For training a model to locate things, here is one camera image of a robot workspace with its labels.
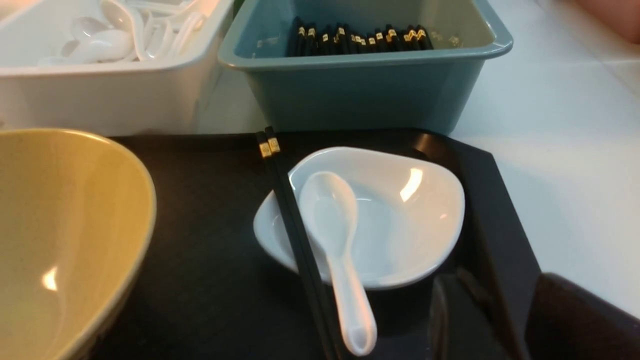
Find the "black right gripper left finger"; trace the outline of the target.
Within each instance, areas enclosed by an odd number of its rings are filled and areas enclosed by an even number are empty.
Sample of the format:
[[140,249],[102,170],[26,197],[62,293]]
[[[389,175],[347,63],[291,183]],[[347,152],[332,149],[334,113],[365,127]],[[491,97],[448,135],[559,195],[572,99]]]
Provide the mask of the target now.
[[492,297],[467,269],[433,280],[429,341],[434,360],[509,360],[490,313]]

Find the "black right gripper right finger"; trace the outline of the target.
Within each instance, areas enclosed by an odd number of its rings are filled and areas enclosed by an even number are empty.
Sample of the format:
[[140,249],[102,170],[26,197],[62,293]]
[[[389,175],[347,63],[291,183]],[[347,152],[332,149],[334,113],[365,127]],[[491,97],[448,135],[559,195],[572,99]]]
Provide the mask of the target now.
[[552,272],[535,283],[525,328],[533,360],[638,360],[639,319]]

